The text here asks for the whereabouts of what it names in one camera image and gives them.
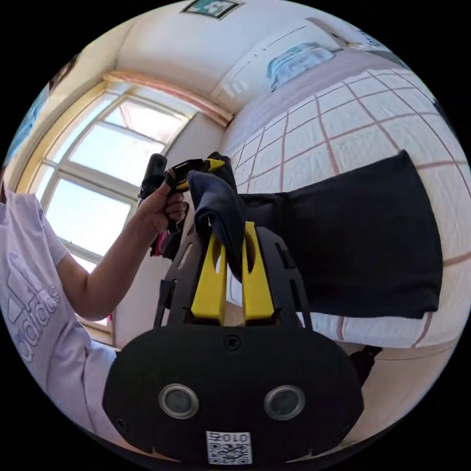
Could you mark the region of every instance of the camera lens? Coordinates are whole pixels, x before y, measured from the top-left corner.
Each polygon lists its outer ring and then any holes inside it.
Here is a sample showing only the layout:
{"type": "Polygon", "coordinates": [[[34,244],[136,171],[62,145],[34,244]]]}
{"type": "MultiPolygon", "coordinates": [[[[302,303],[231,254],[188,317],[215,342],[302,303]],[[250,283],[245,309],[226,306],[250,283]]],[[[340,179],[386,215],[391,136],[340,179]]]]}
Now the camera lens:
{"type": "Polygon", "coordinates": [[[162,410],[174,419],[189,419],[199,408],[198,397],[193,390],[183,384],[169,384],[159,395],[162,410]]]}
{"type": "Polygon", "coordinates": [[[279,386],[265,397],[266,413],[275,420],[289,420],[296,417],[304,408],[305,398],[296,386],[279,386]]]}

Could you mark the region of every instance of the mattress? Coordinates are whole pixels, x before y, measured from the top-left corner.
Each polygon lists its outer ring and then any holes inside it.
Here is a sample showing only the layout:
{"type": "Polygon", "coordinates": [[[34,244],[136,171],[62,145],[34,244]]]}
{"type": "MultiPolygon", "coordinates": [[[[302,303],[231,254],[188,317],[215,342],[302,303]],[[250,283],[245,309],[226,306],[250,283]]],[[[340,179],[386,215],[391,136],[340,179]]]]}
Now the mattress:
{"type": "MultiPolygon", "coordinates": [[[[457,338],[468,319],[471,172],[433,101],[410,70],[355,51],[339,54],[258,97],[226,131],[219,151],[231,157],[239,193],[291,191],[401,149],[411,156],[441,237],[439,309],[420,320],[311,313],[314,330],[332,340],[380,347],[430,346],[457,338]]],[[[227,301],[242,305],[241,285],[232,274],[227,301]]]]}

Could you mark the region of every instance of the white t-shirt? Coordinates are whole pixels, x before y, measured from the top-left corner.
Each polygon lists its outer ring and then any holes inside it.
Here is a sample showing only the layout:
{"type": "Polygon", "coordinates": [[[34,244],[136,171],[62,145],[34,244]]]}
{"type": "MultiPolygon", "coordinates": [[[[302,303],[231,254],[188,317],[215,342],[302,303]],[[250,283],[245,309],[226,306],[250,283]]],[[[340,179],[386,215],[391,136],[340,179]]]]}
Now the white t-shirt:
{"type": "Polygon", "coordinates": [[[5,190],[0,203],[0,307],[8,331],[39,386],[71,420],[114,442],[102,408],[112,348],[91,340],[57,274],[67,254],[34,195],[5,190]]]}

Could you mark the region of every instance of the windowpane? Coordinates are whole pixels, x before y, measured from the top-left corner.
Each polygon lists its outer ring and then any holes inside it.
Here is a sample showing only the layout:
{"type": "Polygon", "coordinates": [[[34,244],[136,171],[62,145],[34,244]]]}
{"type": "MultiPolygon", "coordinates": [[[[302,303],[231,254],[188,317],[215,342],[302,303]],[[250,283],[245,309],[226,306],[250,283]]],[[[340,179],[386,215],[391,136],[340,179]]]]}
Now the windowpane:
{"type": "Polygon", "coordinates": [[[74,150],[70,161],[141,186],[150,156],[162,150],[162,144],[97,124],[74,150]]]}
{"type": "Polygon", "coordinates": [[[51,180],[52,174],[54,173],[54,168],[49,165],[41,165],[34,178],[34,182],[29,189],[30,193],[34,193],[38,201],[41,201],[41,198],[46,191],[49,181],[51,180]]]}
{"type": "Polygon", "coordinates": [[[74,254],[71,254],[72,257],[74,257],[75,261],[81,265],[83,268],[85,268],[85,270],[87,270],[88,273],[91,273],[96,265],[92,262],[89,262],[88,260],[84,260],[84,259],[81,259],[80,257],[77,257],[76,255],[74,254]]]}
{"type": "Polygon", "coordinates": [[[183,124],[179,118],[130,101],[121,103],[106,121],[164,143],[168,142],[183,124]]]}
{"type": "Polygon", "coordinates": [[[47,159],[52,162],[59,163],[67,152],[67,149],[74,143],[80,133],[96,118],[101,112],[103,112],[108,106],[116,100],[115,95],[104,94],[99,96],[90,106],[88,106],[76,119],[66,131],[65,135],[58,139],[57,144],[54,144],[53,148],[47,155],[47,159]]]}
{"type": "MultiPolygon", "coordinates": [[[[75,261],[79,265],[81,265],[83,268],[85,268],[85,270],[88,271],[88,273],[91,273],[95,269],[96,265],[94,263],[89,262],[88,260],[81,259],[80,257],[77,257],[74,254],[71,254],[71,255],[72,255],[72,257],[74,257],[75,261]]],[[[102,319],[102,320],[97,320],[95,322],[95,324],[100,324],[100,325],[107,326],[108,325],[108,319],[105,318],[105,319],[102,319]]]]}
{"type": "Polygon", "coordinates": [[[46,216],[54,232],[103,256],[121,232],[131,207],[66,180],[59,180],[46,216]]]}

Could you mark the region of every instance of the label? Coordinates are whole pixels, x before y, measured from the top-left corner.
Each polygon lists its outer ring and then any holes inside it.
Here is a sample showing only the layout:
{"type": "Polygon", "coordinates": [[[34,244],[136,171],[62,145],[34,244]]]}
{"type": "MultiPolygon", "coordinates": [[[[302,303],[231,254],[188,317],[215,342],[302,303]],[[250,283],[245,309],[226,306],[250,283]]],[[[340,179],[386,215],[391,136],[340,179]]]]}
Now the label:
{"type": "Polygon", "coordinates": [[[210,465],[251,465],[252,444],[248,432],[206,432],[210,465]]]}

